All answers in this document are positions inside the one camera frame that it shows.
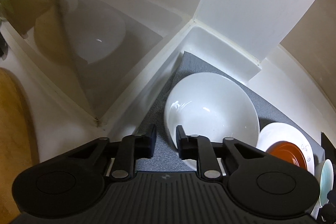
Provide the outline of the red-brown round plate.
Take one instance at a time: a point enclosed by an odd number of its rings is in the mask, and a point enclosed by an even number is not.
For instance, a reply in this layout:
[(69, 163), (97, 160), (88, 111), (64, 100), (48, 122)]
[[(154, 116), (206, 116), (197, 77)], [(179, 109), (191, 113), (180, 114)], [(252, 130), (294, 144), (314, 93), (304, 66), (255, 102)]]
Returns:
[(281, 160), (307, 170), (307, 163), (302, 151), (291, 142), (278, 141), (277, 143), (272, 144), (266, 152)]

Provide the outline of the white bowl blue pattern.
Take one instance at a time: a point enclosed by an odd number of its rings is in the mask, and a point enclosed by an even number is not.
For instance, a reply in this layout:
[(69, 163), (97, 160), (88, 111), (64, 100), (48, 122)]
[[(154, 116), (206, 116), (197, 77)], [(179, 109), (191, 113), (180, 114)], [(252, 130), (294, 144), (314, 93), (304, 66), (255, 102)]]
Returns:
[(181, 79), (167, 97), (163, 121), (173, 147), (178, 125), (186, 135), (206, 136), (217, 143), (232, 137), (255, 147), (259, 139), (259, 118), (251, 99), (238, 84), (216, 73)]

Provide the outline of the grey dish drying mat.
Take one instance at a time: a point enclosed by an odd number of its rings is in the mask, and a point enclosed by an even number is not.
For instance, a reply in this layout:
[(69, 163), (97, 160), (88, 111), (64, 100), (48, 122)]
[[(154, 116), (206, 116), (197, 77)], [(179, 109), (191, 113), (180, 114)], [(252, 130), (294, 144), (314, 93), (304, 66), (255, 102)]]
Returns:
[(228, 136), (264, 152), (290, 143), (299, 148), (310, 173), (325, 160), (325, 150), (286, 115), (188, 52), (154, 101), (139, 132), (145, 132), (152, 123), (157, 126), (159, 141), (153, 159), (138, 163), (138, 170), (196, 170), (196, 161), (178, 156), (177, 126), (182, 126), (186, 135), (203, 135), (216, 143)]

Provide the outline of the black gas stove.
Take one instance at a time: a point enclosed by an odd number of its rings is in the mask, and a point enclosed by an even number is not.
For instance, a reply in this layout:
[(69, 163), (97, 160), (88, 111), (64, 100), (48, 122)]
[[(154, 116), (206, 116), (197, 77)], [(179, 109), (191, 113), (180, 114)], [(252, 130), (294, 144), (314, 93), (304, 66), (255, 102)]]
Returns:
[(324, 132), (321, 133), (321, 146), (325, 150), (326, 159), (329, 159), (332, 163), (335, 164), (336, 149)]

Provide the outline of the light blue ceramic bowl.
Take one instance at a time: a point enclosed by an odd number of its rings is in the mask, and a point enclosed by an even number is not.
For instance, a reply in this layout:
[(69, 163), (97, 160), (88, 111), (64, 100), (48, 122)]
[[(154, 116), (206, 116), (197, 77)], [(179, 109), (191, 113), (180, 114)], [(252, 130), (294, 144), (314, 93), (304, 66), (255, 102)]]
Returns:
[(320, 185), (319, 205), (323, 207), (328, 203), (327, 194), (333, 189), (334, 169), (331, 160), (326, 159), (317, 166), (315, 171)]

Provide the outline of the wooden cutting board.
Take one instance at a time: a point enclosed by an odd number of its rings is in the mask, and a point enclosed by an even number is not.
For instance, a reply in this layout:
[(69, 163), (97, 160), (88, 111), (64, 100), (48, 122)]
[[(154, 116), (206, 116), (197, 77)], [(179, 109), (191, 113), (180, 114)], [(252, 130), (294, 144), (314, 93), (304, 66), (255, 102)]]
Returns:
[(38, 146), (29, 106), (13, 74), (2, 68), (1, 223), (10, 223), (19, 215), (11, 193), (15, 178), (38, 162)]

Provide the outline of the white square floral plate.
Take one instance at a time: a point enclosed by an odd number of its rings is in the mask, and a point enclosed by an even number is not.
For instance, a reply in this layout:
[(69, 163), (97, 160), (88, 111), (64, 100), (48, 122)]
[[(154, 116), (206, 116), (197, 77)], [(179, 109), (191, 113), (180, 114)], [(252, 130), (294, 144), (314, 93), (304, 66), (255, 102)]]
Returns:
[(307, 171), (314, 175), (315, 165), (312, 147), (303, 133), (289, 124), (273, 122), (266, 125), (260, 131), (256, 148), (266, 152), (271, 145), (280, 141), (295, 144), (303, 153), (307, 163)]

